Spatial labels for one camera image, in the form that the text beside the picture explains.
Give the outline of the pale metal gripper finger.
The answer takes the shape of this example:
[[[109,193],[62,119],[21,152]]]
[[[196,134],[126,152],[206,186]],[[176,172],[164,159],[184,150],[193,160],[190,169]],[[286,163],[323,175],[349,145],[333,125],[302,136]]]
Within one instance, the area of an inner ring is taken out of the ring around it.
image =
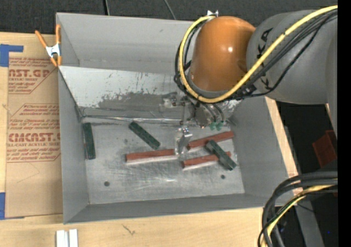
[[[175,134],[175,154],[178,156],[183,151],[183,129],[179,128]]]
[[[189,141],[192,138],[192,133],[187,127],[181,129],[181,137],[179,139],[179,154],[184,152],[184,149],[188,145]]]

